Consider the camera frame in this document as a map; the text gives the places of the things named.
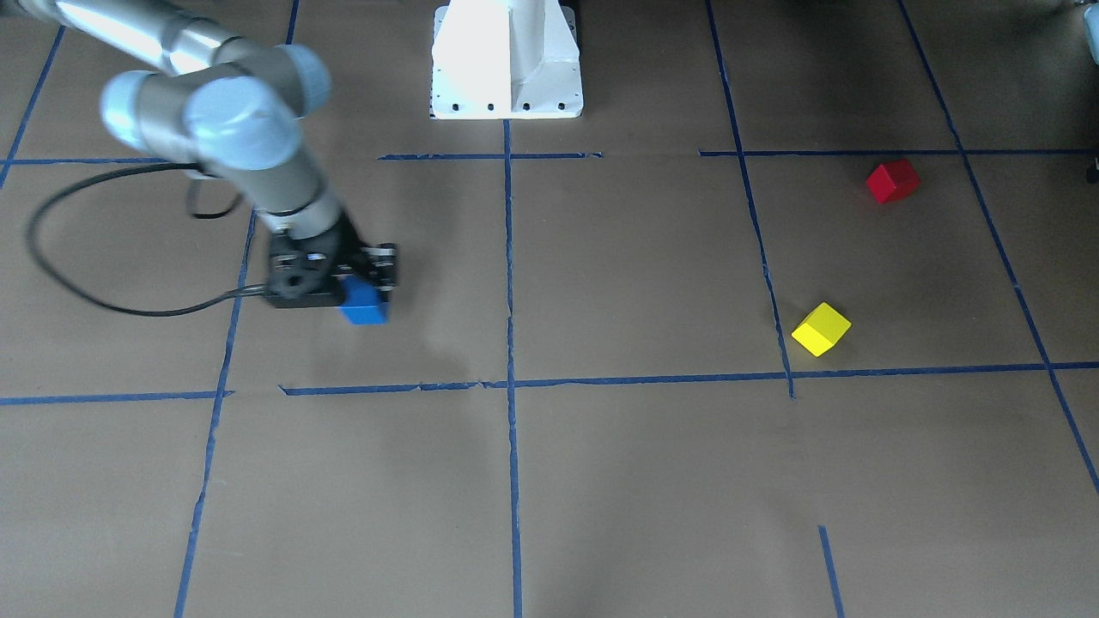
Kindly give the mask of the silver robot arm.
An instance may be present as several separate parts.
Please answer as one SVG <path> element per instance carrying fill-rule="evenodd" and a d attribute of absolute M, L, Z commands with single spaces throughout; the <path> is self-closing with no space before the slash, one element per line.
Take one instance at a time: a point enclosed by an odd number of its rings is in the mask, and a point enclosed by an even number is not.
<path fill-rule="evenodd" d="M 385 306 L 398 284 L 398 250 L 371 245 L 356 228 L 299 122 L 328 101 L 331 78 L 302 45 L 266 46 L 167 1 L 4 1 L 3 15 L 70 27 L 149 64 L 116 75 L 100 95 L 107 132 L 155 163 L 74 183 L 34 212 L 25 245 L 51 279 L 89 304 L 115 305 L 78 288 L 44 257 L 38 227 L 52 207 L 97 184 L 140 173 L 188 172 L 224 179 L 270 230 L 268 275 L 211 300 L 173 310 L 201 312 L 258 296 L 275 308 L 341 306 L 357 324 L 365 306 Z"/>

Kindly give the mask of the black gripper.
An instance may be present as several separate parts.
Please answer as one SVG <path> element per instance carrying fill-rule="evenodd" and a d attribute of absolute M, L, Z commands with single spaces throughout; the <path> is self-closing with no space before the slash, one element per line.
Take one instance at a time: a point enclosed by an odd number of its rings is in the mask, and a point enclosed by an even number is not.
<path fill-rule="evenodd" d="M 399 285 L 398 273 L 397 244 L 362 243 L 349 216 L 341 214 L 334 227 L 317 236 L 271 235 L 262 298 L 278 309 L 340 306 L 347 297 L 341 276 L 353 274 L 369 282 L 376 293 L 391 294 Z"/>

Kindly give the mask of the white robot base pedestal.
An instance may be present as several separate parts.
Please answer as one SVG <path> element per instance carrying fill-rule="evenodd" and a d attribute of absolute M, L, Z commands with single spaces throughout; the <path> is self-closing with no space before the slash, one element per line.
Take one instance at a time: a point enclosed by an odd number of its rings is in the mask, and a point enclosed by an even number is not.
<path fill-rule="evenodd" d="M 574 1 L 449 1 L 434 12 L 431 56 L 435 120 L 582 114 Z"/>

